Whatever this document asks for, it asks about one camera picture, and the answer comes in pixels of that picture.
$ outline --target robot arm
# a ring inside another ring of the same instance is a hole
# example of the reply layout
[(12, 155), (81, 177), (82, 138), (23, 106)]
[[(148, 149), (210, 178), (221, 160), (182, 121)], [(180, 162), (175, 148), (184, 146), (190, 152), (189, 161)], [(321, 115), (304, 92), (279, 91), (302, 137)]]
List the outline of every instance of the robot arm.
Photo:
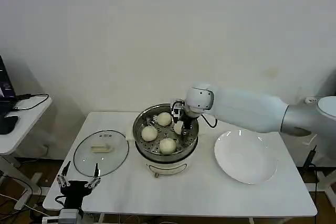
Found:
[(173, 119), (186, 122), (186, 129), (189, 120), (204, 113), (260, 133), (305, 136), (314, 132), (328, 138), (336, 135), (336, 97), (322, 98), (315, 105), (288, 105), (270, 95), (196, 83), (188, 90), (184, 101), (174, 103)]

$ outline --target power cord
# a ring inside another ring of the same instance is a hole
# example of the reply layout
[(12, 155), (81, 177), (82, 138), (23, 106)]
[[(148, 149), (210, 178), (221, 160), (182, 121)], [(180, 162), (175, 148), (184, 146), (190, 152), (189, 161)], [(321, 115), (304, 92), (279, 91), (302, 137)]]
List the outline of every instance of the power cord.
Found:
[(62, 206), (64, 206), (64, 203), (63, 203), (62, 201), (60, 201), (59, 199), (60, 199), (60, 198), (65, 198), (65, 197), (66, 197), (66, 196), (64, 196), (64, 195), (57, 196), (57, 197), (55, 198), (55, 201), (56, 201), (57, 203), (61, 204)]
[(207, 123), (207, 125), (209, 125), (211, 128), (215, 128), (216, 126), (217, 126), (217, 123), (218, 123), (218, 120), (216, 119), (216, 121), (215, 121), (215, 124), (214, 125), (211, 125), (210, 123), (209, 123), (209, 121), (205, 118), (205, 116), (202, 114), (201, 115), (202, 117), (203, 117), (203, 119), (204, 119), (204, 121)]
[(48, 146), (48, 145), (43, 145), (43, 146), (47, 148), (45, 154), (43, 154), (42, 156), (40, 156), (40, 157), (38, 157), (38, 158), (36, 158), (36, 159), (34, 159), (34, 160), (23, 161), (23, 162), (21, 162), (21, 165), (26, 164), (26, 163), (36, 162), (36, 161), (40, 160), (41, 158), (47, 156), (47, 155), (48, 155), (48, 152), (49, 152), (49, 146)]
[[(6, 197), (6, 198), (9, 198), (9, 199), (12, 199), (12, 200), (15, 200), (16, 202), (18, 202), (17, 199), (14, 199), (14, 198), (12, 198), (12, 197), (10, 197), (10, 196), (4, 195), (4, 194), (0, 194), (0, 195), (3, 196), (3, 197)], [(29, 209), (33, 210), (33, 211), (39, 212), (40, 214), (43, 214), (43, 215), (45, 215), (45, 216), (49, 216), (49, 215), (45, 214), (44, 212), (41, 212), (41, 211), (39, 211), (39, 210), (36, 210), (36, 209), (34, 209), (34, 208), (28, 206), (27, 204), (24, 204), (24, 205), (25, 205), (26, 207), (28, 207)]]
[(45, 97), (42, 101), (36, 103), (34, 106), (31, 106), (30, 108), (24, 108), (24, 109), (20, 109), (18, 107), (14, 107), (12, 108), (12, 111), (23, 111), (23, 110), (31, 110), (37, 106), (39, 106), (41, 103), (47, 101), (47, 99), (49, 98), (49, 95), (48, 94), (22, 94), (22, 95), (17, 95), (16, 96), (16, 99), (18, 101), (20, 100), (26, 100), (26, 99), (29, 99), (31, 97)]
[[(315, 204), (315, 206), (316, 206), (316, 203), (317, 203), (317, 184), (318, 184), (318, 182), (319, 182), (319, 179), (318, 179), (318, 177), (317, 177), (317, 167), (316, 167), (315, 164), (312, 163), (312, 161), (313, 161), (313, 159), (314, 159), (314, 157), (315, 157), (315, 154), (316, 154), (316, 147), (317, 147), (317, 146), (315, 145), (314, 149), (312, 149), (312, 150), (309, 152), (309, 154), (308, 154), (308, 156), (307, 156), (307, 158), (306, 158), (306, 161), (305, 161), (304, 164), (303, 164), (302, 171), (301, 171), (301, 176), (303, 176), (303, 175), (306, 173), (306, 171), (308, 170), (308, 168), (309, 168), (310, 166), (313, 166), (313, 167), (314, 167), (314, 171), (315, 171), (314, 204)], [(314, 216), (315, 224), (317, 224), (317, 214)]]
[[(311, 166), (315, 167), (315, 193), (314, 193), (314, 204), (316, 206), (317, 202), (317, 184), (319, 182), (319, 178), (317, 177), (317, 170), (316, 170), (316, 165), (311, 163)], [(317, 214), (314, 216), (315, 219), (315, 224), (317, 224)]]
[[(6, 178), (11, 178), (11, 179), (14, 179), (14, 180), (17, 180), (17, 181), (20, 181), (20, 182), (22, 182), (22, 183), (24, 183), (25, 185), (27, 185), (28, 187), (29, 187), (29, 189), (30, 189), (30, 195), (29, 195), (29, 198), (28, 198), (28, 200), (27, 200), (27, 204), (30, 202), (30, 200), (31, 200), (31, 198), (32, 198), (32, 195), (33, 195), (33, 189), (32, 189), (32, 187), (28, 184), (28, 183), (26, 183), (26, 182), (24, 182), (23, 180), (21, 180), (21, 179), (19, 179), (19, 178), (14, 178), (14, 177), (11, 177), (11, 176), (7, 176), (7, 175), (0, 175), (0, 177), (6, 177)], [(38, 196), (38, 200), (37, 200), (37, 204), (39, 203), (39, 201), (40, 201), (40, 199), (41, 199), (41, 197), (42, 197), (42, 188), (39, 186), (39, 188), (40, 188), (40, 194), (39, 194), (39, 196)], [(7, 201), (5, 201), (4, 203), (2, 203), (1, 205), (0, 205), (0, 207), (1, 206), (3, 206), (3, 205), (5, 205), (6, 203), (8, 203), (8, 202), (17, 202), (17, 200), (16, 199), (14, 199), (14, 198), (12, 198), (12, 197), (10, 197), (10, 196), (7, 196), (7, 195), (3, 195), (3, 194), (0, 194), (1, 196), (3, 196), (3, 197), (6, 197), (6, 198), (9, 198), (10, 200), (7, 200)], [(0, 215), (3, 215), (4, 217), (2, 218), (2, 219), (0, 219), (0, 221), (2, 221), (2, 220), (6, 220), (6, 219), (9, 219), (9, 218), (12, 218), (12, 217), (14, 217), (13, 218), (13, 220), (12, 220), (12, 222), (11, 223), (14, 223), (14, 221), (16, 220), (16, 218), (19, 216), (19, 214), (21, 214), (22, 212), (24, 212), (24, 211), (37, 211), (37, 212), (39, 212), (39, 213), (42, 213), (42, 212), (40, 212), (40, 211), (38, 211), (38, 210), (36, 210), (36, 209), (34, 209), (34, 208), (31, 208), (30, 206), (28, 206), (28, 205), (26, 205), (25, 204), (25, 206), (27, 207), (26, 209), (22, 209), (22, 210), (19, 210), (19, 211), (16, 211), (16, 212), (14, 212), (14, 213), (12, 213), (12, 211), (10, 211), (10, 212), (8, 212), (8, 213), (6, 213), (6, 214), (3, 214), (3, 213), (0, 213)]]

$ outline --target white table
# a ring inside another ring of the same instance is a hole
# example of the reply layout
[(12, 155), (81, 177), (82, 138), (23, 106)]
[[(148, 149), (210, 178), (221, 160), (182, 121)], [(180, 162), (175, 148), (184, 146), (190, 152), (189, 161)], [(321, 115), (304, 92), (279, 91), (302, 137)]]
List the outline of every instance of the white table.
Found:
[[(19, 109), (30, 108), (31, 106), (37, 104), (43, 99), (45, 99), (45, 97), (32, 97), (27, 100), (19, 101), (15, 106), (17, 106)], [(41, 173), (35, 173), (32, 179), (29, 179), (14, 167), (15, 165), (19, 165), (16, 159), (6, 155), (9, 155), (15, 151), (16, 147), (25, 138), (25, 136), (32, 129), (37, 120), (43, 115), (46, 109), (50, 106), (51, 102), (52, 99), (48, 98), (46, 101), (31, 110), (15, 111), (9, 113), (7, 116), (17, 115), (19, 119), (12, 132), (6, 135), (0, 135), (0, 170), (2, 170), (4, 174), (8, 176), (23, 180), (32, 187), (33, 194), (38, 195), (40, 194), (40, 188), (36, 185), (36, 183), (41, 178)], [(15, 205), (15, 209), (20, 210), (23, 204), (28, 199), (31, 191), (26, 184), (21, 183), (18, 180), (16, 181), (25, 188), (27, 188), (27, 191), (21, 196), (20, 200)], [(46, 188), (43, 188), (42, 195), (45, 194)]]
[[(278, 160), (274, 177), (261, 185), (246, 185), (226, 175), (214, 157), (214, 143), (223, 132), (238, 129), (219, 122), (210, 129), (199, 119), (197, 149), (191, 167), (173, 176), (154, 178), (134, 146), (132, 122), (138, 113), (91, 112), (77, 135), (60, 171), (73, 160), (76, 147), (88, 135), (100, 130), (124, 132), (130, 150), (125, 162), (105, 175), (100, 185), (83, 200), (85, 212), (134, 215), (217, 216), (217, 217), (308, 217), (317, 213), (282, 138), (278, 133), (262, 138)], [(68, 179), (88, 177), (70, 166)], [(60, 195), (54, 180), (43, 207), (59, 210), (54, 201)]]

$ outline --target cable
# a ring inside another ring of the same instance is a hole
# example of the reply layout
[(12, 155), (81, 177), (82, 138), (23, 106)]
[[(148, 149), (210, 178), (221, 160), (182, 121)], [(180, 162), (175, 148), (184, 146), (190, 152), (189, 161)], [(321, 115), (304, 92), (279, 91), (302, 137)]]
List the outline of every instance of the cable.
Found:
[(20, 211), (16, 211), (15, 213), (10, 214), (10, 215), (8, 215), (8, 216), (6, 216), (6, 217), (0, 219), (0, 221), (1, 221), (1, 220), (6, 220), (6, 219), (11, 218), (11, 217), (13, 217), (13, 216), (15, 216), (15, 215), (19, 215), (19, 214), (21, 214), (22, 212), (25, 212), (25, 211), (28, 211), (28, 210), (30, 210), (30, 209), (27, 208), (27, 209), (23, 209), (23, 210), (20, 210)]
[(217, 123), (218, 123), (218, 120), (216, 119), (216, 121), (215, 121), (215, 125), (211, 125), (210, 123), (209, 123), (209, 121), (205, 118), (205, 116), (204, 115), (201, 115), (202, 117), (203, 117), (203, 119), (204, 119), (204, 121), (207, 123), (207, 125), (209, 125), (211, 128), (215, 128), (216, 126), (217, 126)]
[(15, 179), (15, 180), (18, 180), (18, 181), (24, 183), (25, 185), (27, 185), (27, 186), (29, 187), (29, 189), (30, 189), (30, 196), (29, 196), (29, 198), (28, 198), (28, 200), (27, 200), (27, 203), (29, 203), (29, 201), (30, 201), (30, 199), (32, 198), (32, 195), (33, 195), (33, 189), (32, 189), (32, 187), (30, 186), (30, 184), (24, 182), (22, 179), (14, 178), (14, 177), (11, 177), (11, 176), (8, 176), (8, 175), (0, 175), (0, 177), (6, 177), (6, 178)]
[(47, 156), (47, 155), (48, 155), (48, 152), (49, 152), (49, 146), (44, 145), (44, 147), (47, 147), (47, 151), (46, 151), (45, 154), (43, 154), (41, 157), (38, 157), (38, 158), (36, 158), (36, 159), (34, 159), (34, 160), (24, 161), (24, 162), (21, 163), (21, 165), (26, 164), (26, 163), (36, 162), (36, 161), (40, 160), (41, 158)]
[(137, 219), (138, 219), (138, 224), (140, 224), (140, 218), (139, 218), (139, 216), (137, 216), (137, 215), (131, 215), (131, 216), (128, 216), (128, 217), (126, 218), (126, 220), (125, 220), (123, 223), (126, 223), (126, 221), (127, 221), (129, 218), (132, 218), (132, 217), (137, 217)]
[[(319, 182), (319, 178), (317, 177), (317, 170), (316, 170), (316, 165), (311, 163), (312, 166), (315, 167), (315, 193), (314, 193), (314, 204), (316, 206), (316, 202), (317, 202), (317, 184)], [(317, 214), (314, 216), (315, 219), (315, 224), (317, 224)]]
[(31, 106), (30, 108), (19, 109), (18, 107), (14, 107), (14, 108), (12, 108), (12, 111), (31, 110), (31, 109), (39, 106), (41, 103), (47, 101), (47, 99), (49, 98), (49, 95), (48, 94), (32, 94), (32, 95), (30, 95), (30, 97), (45, 97), (45, 99), (36, 103), (34, 106)]
[(64, 196), (64, 195), (59, 195), (59, 196), (57, 196), (57, 197), (55, 198), (55, 201), (56, 201), (57, 203), (59, 203), (59, 204), (61, 204), (62, 206), (64, 206), (64, 203), (63, 203), (62, 201), (58, 200), (58, 199), (60, 199), (60, 198), (66, 198), (66, 196)]
[[(6, 197), (6, 198), (9, 198), (9, 199), (12, 199), (12, 200), (15, 200), (16, 202), (18, 202), (17, 199), (14, 199), (14, 198), (12, 198), (12, 197), (10, 197), (10, 196), (3, 195), (3, 194), (0, 194), (0, 195), (3, 196), (3, 197)], [(45, 215), (45, 216), (49, 216), (49, 215), (45, 214), (44, 212), (41, 212), (41, 211), (39, 211), (39, 210), (36, 210), (36, 209), (34, 209), (34, 208), (32, 208), (32, 207), (26, 205), (26, 204), (24, 204), (24, 205), (25, 205), (26, 207), (28, 207), (29, 209), (33, 210), (33, 211), (39, 212), (40, 214), (43, 214), (43, 215)]]
[[(0, 205), (0, 207), (2, 207), (3, 205), (5, 205), (5, 204), (7, 204), (7, 203), (15, 203), (15, 201), (13, 201), (13, 200), (11, 200), (11, 199), (9, 199), (9, 200), (6, 200), (5, 202), (3, 202), (1, 205)], [(9, 212), (7, 212), (7, 213), (2, 213), (2, 212), (0, 212), (0, 215), (3, 215), (3, 216), (8, 216), (8, 215), (10, 215), (11, 213), (10, 212), (12, 212), (13, 210), (11, 210), (11, 211), (9, 211)]]

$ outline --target table leg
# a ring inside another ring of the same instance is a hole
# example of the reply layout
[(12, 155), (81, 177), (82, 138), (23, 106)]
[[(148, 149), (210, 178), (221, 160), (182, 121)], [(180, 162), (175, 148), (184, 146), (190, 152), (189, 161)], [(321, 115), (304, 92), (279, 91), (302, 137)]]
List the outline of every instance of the table leg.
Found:
[(21, 166), (21, 163), (18, 160), (16, 160), (16, 158), (13, 157), (12, 155), (3, 156), (3, 158), (5, 158), (9, 163), (14, 165), (14, 167), (16, 167), (16, 168)]
[(272, 222), (272, 223), (274, 223), (274, 224), (284, 224), (285, 222), (289, 221), (290, 219), (292, 219), (292, 218), (283, 218), (281, 220), (277, 220), (277, 221)]
[(105, 217), (105, 214), (100, 214), (98, 223), (103, 223), (104, 222), (104, 217)]
[(328, 176), (319, 179), (319, 185), (323, 188), (328, 188), (333, 183), (336, 183), (336, 170), (334, 170)]
[[(6, 159), (3, 157), (0, 157), (0, 170), (7, 173), (8, 176), (21, 179), (22, 181), (26, 182), (28, 185), (30, 185), (33, 189), (33, 191), (39, 191), (38, 186), (35, 183), (32, 183), (32, 181), (23, 175), (18, 169), (16, 169), (12, 164), (10, 164)], [(20, 185), (25, 187), (26, 189), (30, 190), (30, 188), (21, 181), (16, 180)]]
[(22, 174), (18, 169), (16, 169), (12, 164), (10, 164), (6, 159), (4, 159), (1, 156), (0, 156), (0, 170), (2, 170), (5, 174), (7, 174), (10, 177), (18, 178), (18, 179), (24, 181), (25, 183), (30, 185), (31, 188), (33, 189), (33, 191), (31, 191), (30, 187), (27, 186), (25, 183), (23, 183), (19, 180), (14, 180), (14, 181), (18, 182), (20, 185), (22, 185), (24, 188), (27, 189), (21, 195), (20, 199), (18, 200), (18, 202), (14, 206), (14, 209), (21, 210), (23, 208), (24, 204), (29, 199), (31, 194), (33, 194), (33, 195), (43, 195), (43, 196), (47, 195), (49, 188), (42, 187), (42, 191), (41, 191), (40, 187), (37, 186), (37, 184), (36, 184), (39, 181), (39, 179), (41, 178), (42, 173), (35, 173), (33, 175), (32, 179), (29, 179), (28, 177), (26, 177), (24, 174)]

